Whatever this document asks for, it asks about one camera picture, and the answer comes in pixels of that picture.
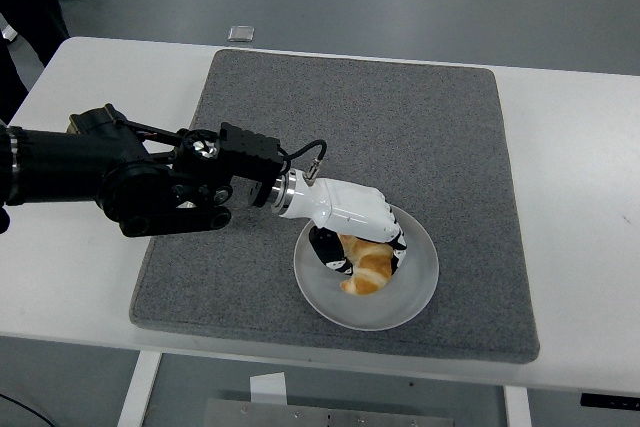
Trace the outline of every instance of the white robotic hand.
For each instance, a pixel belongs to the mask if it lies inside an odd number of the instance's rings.
[[[388,243],[394,249],[394,270],[400,265],[406,252],[404,233],[378,189],[325,178],[308,185],[303,175],[291,169],[276,183],[272,210],[287,219],[313,221],[317,229],[312,232],[312,245],[325,265],[351,273],[335,233]]]

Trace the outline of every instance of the black cable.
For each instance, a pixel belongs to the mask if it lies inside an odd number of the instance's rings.
[[[287,154],[287,151],[284,150],[282,147],[278,146],[278,152],[282,154],[282,158],[284,159],[284,167],[280,171],[280,175],[284,175],[291,168],[291,161],[287,159],[287,157],[289,157],[289,154]]]
[[[52,423],[49,419],[47,419],[44,415],[39,414],[39,413],[38,413],[38,412],[36,412],[35,410],[33,410],[33,409],[31,409],[31,408],[27,407],[26,405],[24,405],[23,403],[18,402],[17,400],[12,399],[11,397],[8,397],[8,396],[6,396],[6,395],[4,395],[4,394],[0,394],[0,397],[2,397],[2,398],[3,398],[3,399],[5,399],[5,400],[8,400],[9,402],[13,402],[14,404],[16,404],[16,405],[18,405],[18,406],[22,407],[22,408],[23,408],[23,409],[25,409],[25,410],[28,410],[28,411],[29,411],[29,412],[31,412],[33,415],[35,415],[35,416],[37,416],[37,417],[40,417],[42,420],[44,420],[44,421],[45,421],[48,425],[50,425],[51,427],[55,427],[55,425],[53,425],[53,423]]]
[[[285,156],[285,160],[296,159],[296,158],[300,157],[302,154],[304,154],[305,152],[307,152],[309,149],[312,149],[317,145],[322,146],[322,148],[320,149],[320,153],[318,154],[318,157],[316,157],[316,158],[318,160],[322,160],[322,158],[324,157],[324,154],[327,152],[327,143],[322,139],[318,139],[318,140],[314,140],[313,142],[309,142],[307,145],[305,145],[300,150],[294,152],[293,154],[286,155]]]

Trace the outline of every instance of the croissant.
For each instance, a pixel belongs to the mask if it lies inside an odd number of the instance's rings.
[[[338,238],[353,265],[353,275],[340,284],[342,290],[349,294],[367,295],[384,287],[393,272],[393,247],[367,242],[353,235],[338,234]]]

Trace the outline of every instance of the white paper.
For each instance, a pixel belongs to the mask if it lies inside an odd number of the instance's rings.
[[[251,402],[287,405],[284,372],[251,377]]]

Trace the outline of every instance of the cable connector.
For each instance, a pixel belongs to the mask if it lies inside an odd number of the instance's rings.
[[[302,178],[307,183],[307,185],[311,186],[316,181],[316,177],[318,177],[318,173],[320,172],[320,165],[322,164],[322,160],[313,159],[311,166],[309,169],[302,175]]]

